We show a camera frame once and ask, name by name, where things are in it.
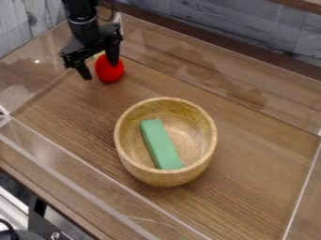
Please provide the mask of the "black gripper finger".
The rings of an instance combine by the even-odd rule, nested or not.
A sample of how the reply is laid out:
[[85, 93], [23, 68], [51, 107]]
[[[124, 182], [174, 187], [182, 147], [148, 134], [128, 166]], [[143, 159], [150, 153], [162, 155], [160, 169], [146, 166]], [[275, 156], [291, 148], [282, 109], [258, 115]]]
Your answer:
[[108, 42], [105, 46], [105, 55], [109, 60], [109, 63], [116, 66], [119, 63], [119, 53], [120, 53], [120, 43]]
[[91, 76], [91, 71], [85, 65], [85, 62], [84, 61], [79, 61], [75, 63], [75, 68], [76, 68], [76, 71], [77, 73], [80, 74], [81, 78], [88, 81], [92, 79], [92, 76]]

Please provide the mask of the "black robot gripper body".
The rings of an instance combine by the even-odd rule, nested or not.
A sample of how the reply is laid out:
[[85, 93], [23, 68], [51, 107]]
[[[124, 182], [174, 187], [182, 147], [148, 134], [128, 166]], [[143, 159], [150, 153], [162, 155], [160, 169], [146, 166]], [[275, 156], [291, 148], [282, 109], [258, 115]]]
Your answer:
[[88, 22], [73, 22], [68, 20], [71, 40], [60, 50], [67, 68], [75, 68], [75, 63], [84, 61], [101, 51], [105, 51], [108, 42], [122, 42], [123, 36], [118, 23], [100, 25], [92, 18]]

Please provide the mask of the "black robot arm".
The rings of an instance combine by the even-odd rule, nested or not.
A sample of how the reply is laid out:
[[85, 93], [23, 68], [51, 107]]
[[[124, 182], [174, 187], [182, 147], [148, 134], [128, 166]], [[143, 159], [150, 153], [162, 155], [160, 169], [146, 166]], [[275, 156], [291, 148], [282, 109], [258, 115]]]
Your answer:
[[71, 39], [60, 50], [60, 57], [65, 68], [75, 68], [81, 78], [92, 79], [85, 60], [100, 52], [105, 52], [107, 59], [115, 67], [119, 63], [120, 23], [100, 25], [97, 22], [99, 0], [61, 0], [68, 21]]

